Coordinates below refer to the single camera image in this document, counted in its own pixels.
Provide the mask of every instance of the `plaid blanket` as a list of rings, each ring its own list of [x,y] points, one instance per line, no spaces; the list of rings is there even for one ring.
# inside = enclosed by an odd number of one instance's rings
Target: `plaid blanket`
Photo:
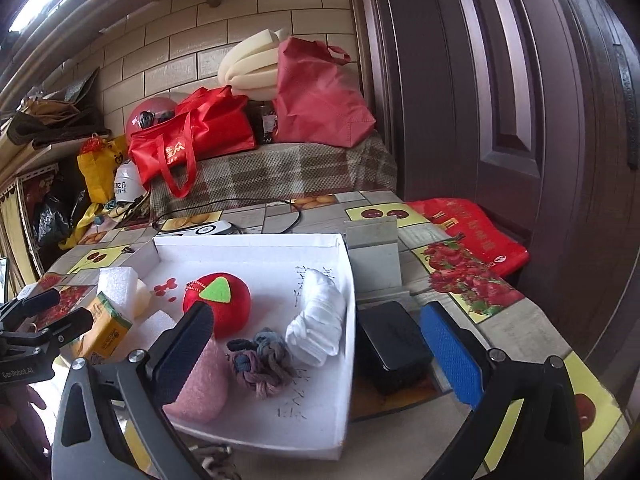
[[[181,186],[186,168],[172,169]],[[162,177],[151,183],[152,219],[188,210],[190,214],[216,208],[346,191],[396,189],[396,163],[377,134],[351,149],[324,144],[267,144],[252,152],[198,162],[189,195],[177,199]]]

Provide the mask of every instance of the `door panel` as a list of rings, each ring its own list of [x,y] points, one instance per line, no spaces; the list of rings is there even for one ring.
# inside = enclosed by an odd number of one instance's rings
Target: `door panel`
[[[620,334],[612,316],[640,246],[640,72],[604,1],[364,6],[388,16],[367,27],[372,59],[394,66],[371,68],[389,76],[372,89],[376,114],[401,118],[383,124],[399,194],[469,198],[526,244],[517,286],[581,355],[607,326]]]

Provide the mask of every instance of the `red tote bag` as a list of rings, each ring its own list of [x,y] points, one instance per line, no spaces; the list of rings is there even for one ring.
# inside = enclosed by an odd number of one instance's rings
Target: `red tote bag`
[[[196,179],[196,160],[255,148],[254,134],[244,114],[246,96],[234,96],[231,86],[199,88],[175,108],[175,117],[132,134],[129,156],[145,189],[158,174],[177,198],[188,195]],[[187,165],[180,188],[169,168]]]
[[[376,120],[340,69],[350,60],[343,49],[321,41],[289,38],[280,44],[276,142],[352,148],[371,133]]]

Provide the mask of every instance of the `white helmet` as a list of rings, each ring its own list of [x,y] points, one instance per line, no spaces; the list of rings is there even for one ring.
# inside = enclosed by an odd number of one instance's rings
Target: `white helmet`
[[[116,202],[133,202],[146,193],[140,181],[138,168],[130,160],[125,160],[116,170],[113,191],[116,195]]]

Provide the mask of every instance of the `black cable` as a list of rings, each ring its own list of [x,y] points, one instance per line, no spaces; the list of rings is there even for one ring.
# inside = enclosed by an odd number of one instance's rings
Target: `black cable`
[[[274,233],[274,234],[284,234],[284,233],[288,233],[289,231],[291,231],[296,225],[298,225],[300,223],[300,220],[302,220],[302,208],[300,208],[300,206],[298,206],[297,204],[291,202],[290,200],[281,200],[279,198],[223,198],[222,200],[214,200],[213,202],[209,202],[206,204],[202,204],[202,205],[196,205],[196,206],[191,206],[191,207],[183,207],[180,209],[175,209],[173,211],[169,211],[163,215],[160,215],[156,220],[154,220],[153,222],[151,222],[151,227],[153,229],[155,229],[158,232],[162,232],[162,234],[167,234],[167,233],[180,233],[182,231],[187,231],[189,229],[193,229],[192,227],[181,227],[179,229],[172,229],[171,231],[162,231],[160,225],[159,225],[159,221],[162,220],[162,218],[164,218],[165,216],[169,216],[169,215],[174,215],[175,213],[179,213],[180,211],[188,211],[191,209],[196,209],[196,208],[204,208],[207,206],[213,206],[216,204],[219,204],[221,202],[230,202],[230,201],[238,201],[238,202],[256,202],[256,203],[263,203],[263,204],[267,204],[269,202],[282,202],[285,204],[289,204],[290,206],[292,206],[293,208],[295,208],[296,212],[298,213],[298,215],[296,216],[296,219],[291,223],[291,225],[289,225],[286,229],[284,229],[283,231],[280,231],[279,233]],[[200,224],[198,227],[203,227],[205,225],[211,225],[214,224],[215,222],[205,222],[204,224]],[[231,224],[231,227],[233,229],[235,229],[235,231],[238,232],[238,234],[244,234],[242,232],[242,229],[239,228],[238,226]]]
[[[129,220],[129,218],[131,218],[135,213],[137,213],[139,211],[140,208],[142,208],[142,205],[145,203],[146,200],[149,199],[149,197],[151,197],[151,193],[149,193],[149,192],[146,192],[143,196],[137,197],[131,203],[131,206],[129,206],[129,209],[127,209],[123,213],[122,218],[118,222],[118,225],[120,225],[120,224],[124,225],[124,223],[127,220]]]

